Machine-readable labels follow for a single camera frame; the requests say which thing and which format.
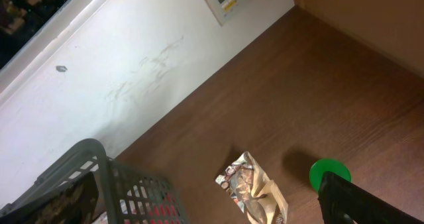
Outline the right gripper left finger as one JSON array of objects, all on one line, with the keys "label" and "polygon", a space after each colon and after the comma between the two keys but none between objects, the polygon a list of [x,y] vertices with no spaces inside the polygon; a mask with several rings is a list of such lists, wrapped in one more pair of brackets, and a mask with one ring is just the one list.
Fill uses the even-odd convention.
[{"label": "right gripper left finger", "polygon": [[95,176],[87,173],[6,214],[1,224],[91,223],[98,198]]}]

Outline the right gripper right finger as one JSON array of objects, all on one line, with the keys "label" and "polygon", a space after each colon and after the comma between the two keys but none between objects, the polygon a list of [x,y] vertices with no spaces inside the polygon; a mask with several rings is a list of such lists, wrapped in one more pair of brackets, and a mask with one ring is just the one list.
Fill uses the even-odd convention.
[{"label": "right gripper right finger", "polygon": [[333,172],[323,174],[318,200],[325,224],[423,224]]}]

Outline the green lid jar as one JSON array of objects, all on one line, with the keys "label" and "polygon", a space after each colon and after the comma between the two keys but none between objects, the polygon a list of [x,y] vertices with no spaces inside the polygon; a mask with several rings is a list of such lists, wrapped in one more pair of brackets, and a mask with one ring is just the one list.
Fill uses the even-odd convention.
[{"label": "green lid jar", "polygon": [[309,171],[309,181],[316,192],[319,191],[325,172],[332,172],[348,182],[352,181],[350,171],[342,162],[335,159],[323,158],[316,161]]}]

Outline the grey plastic basket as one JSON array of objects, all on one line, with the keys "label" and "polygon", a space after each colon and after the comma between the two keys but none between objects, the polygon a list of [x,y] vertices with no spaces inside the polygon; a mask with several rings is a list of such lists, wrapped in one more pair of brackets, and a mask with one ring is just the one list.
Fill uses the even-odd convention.
[{"label": "grey plastic basket", "polygon": [[20,198],[2,209],[1,218],[87,173],[95,176],[99,191],[96,207],[106,213],[109,223],[189,223],[175,189],[165,178],[107,157],[95,139],[81,140],[71,147]]}]

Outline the brown snack bag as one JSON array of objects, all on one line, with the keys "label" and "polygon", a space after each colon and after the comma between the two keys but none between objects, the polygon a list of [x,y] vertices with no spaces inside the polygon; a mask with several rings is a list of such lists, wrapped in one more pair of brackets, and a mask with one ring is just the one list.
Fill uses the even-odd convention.
[{"label": "brown snack bag", "polygon": [[286,224],[288,203],[249,152],[215,178],[251,224]]}]

